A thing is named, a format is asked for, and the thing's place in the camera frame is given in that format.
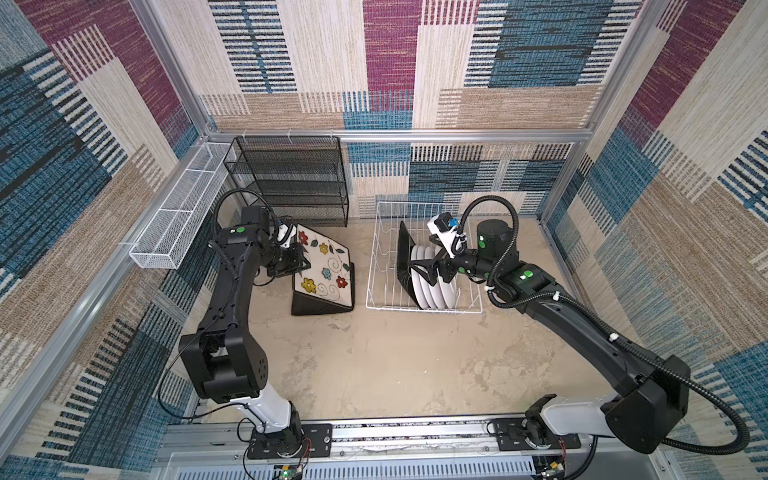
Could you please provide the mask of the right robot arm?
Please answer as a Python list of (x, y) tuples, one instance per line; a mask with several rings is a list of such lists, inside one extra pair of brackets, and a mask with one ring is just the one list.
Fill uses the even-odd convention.
[(503, 220), (477, 226), (477, 245), (467, 245), (460, 223), (440, 214), (428, 223), (432, 256), (420, 250), (407, 230), (398, 231), (396, 271), (408, 293), (451, 286), (464, 275), (482, 284), (499, 309), (517, 310), (564, 340), (609, 383), (609, 394), (570, 400), (547, 394), (525, 413), (521, 427), (534, 448), (558, 436), (611, 437), (649, 454), (671, 445), (673, 428), (687, 413), (690, 369), (638, 346), (565, 291), (552, 275), (524, 262), (517, 249), (518, 228)]

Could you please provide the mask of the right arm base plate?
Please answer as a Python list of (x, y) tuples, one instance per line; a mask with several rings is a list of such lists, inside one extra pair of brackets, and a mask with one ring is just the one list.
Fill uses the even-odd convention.
[(497, 441), (500, 451), (566, 450), (582, 446), (578, 435), (556, 435), (542, 421), (526, 417), (491, 420), (487, 432)]

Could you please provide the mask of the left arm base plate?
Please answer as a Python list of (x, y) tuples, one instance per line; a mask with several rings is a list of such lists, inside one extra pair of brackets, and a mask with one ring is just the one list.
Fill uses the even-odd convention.
[(260, 427), (251, 433), (245, 453), (248, 460), (302, 458), (306, 449), (310, 459), (327, 458), (331, 453), (333, 426), (330, 423), (303, 424), (275, 433), (263, 433)]

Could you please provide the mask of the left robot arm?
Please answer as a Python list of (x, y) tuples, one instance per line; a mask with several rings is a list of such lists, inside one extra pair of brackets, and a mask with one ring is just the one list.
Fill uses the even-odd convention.
[(179, 354), (201, 399), (238, 409), (254, 425), (254, 442), (288, 457), (305, 445), (300, 416), (269, 383), (266, 352), (249, 331), (254, 280), (277, 269), (280, 231), (266, 207), (249, 206), (239, 224), (214, 234), (209, 246), (220, 267), (213, 294), (196, 331), (180, 338)]

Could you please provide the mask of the floral square plate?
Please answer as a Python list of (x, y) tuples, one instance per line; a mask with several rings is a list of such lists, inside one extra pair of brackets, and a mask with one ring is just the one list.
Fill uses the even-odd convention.
[(306, 257), (311, 262), (311, 268), (303, 271), (305, 275), (309, 271), (321, 271), (326, 278), (330, 278), (332, 272), (342, 274), (342, 266), (353, 263), (349, 249), (309, 227), (299, 225), (297, 240), (304, 245)]

